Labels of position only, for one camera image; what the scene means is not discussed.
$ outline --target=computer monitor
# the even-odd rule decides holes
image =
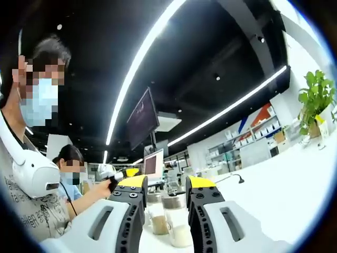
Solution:
[[[134,150],[159,126],[150,88],[146,89],[126,125],[131,150]]]
[[[163,177],[164,150],[158,150],[144,157],[144,174],[149,181],[161,181]]]

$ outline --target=man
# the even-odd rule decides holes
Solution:
[[[25,128],[44,125],[57,106],[57,88],[64,83],[64,71],[71,55],[56,36],[45,38],[34,48],[32,57],[20,55],[12,76],[3,76],[1,113],[23,149]],[[56,194],[32,199],[16,184],[13,159],[0,139],[0,184],[19,219],[37,241],[56,238],[70,229],[64,201]]]

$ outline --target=plant pot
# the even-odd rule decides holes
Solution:
[[[333,132],[333,130],[335,130],[335,124],[333,123],[333,119],[331,116],[331,111],[332,111],[333,107],[332,105],[328,105],[323,112],[320,113],[320,117],[322,119],[324,119],[328,125],[328,131],[329,134],[331,134]]]
[[[321,135],[321,131],[320,131],[319,127],[317,126],[316,122],[314,122],[313,124],[310,125],[309,135],[310,135],[310,139],[316,138],[316,137]]]

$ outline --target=cable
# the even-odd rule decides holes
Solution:
[[[224,178],[224,179],[221,179],[221,180],[219,180],[219,181],[217,181],[217,182],[215,182],[215,183],[219,183],[219,182],[221,182],[221,181],[223,181],[223,180],[225,180],[225,179],[227,179],[227,178],[231,178],[232,176],[239,176],[239,177],[240,177],[239,183],[243,183],[243,182],[244,182],[244,180],[242,179],[242,177],[241,177],[239,174],[232,174],[232,175],[230,175],[229,177],[226,177],[226,178]]]
[[[67,190],[65,189],[64,185],[62,184],[62,182],[60,182],[60,184],[63,186],[63,189],[64,189],[64,191],[65,191],[65,194],[67,194],[68,201],[69,201],[69,203],[72,205],[72,208],[73,208],[73,210],[74,210],[74,213],[75,213],[75,215],[77,216],[77,212],[75,211],[75,208],[74,208],[74,206],[73,206],[73,204],[72,204],[72,200],[70,199],[70,196],[68,195]]]

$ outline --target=lab equipment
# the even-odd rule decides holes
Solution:
[[[191,229],[187,220],[185,194],[174,197],[162,197],[167,228],[172,246],[184,248],[192,245]]]
[[[168,230],[160,193],[151,193],[147,195],[147,210],[150,215],[153,234],[167,234]]]

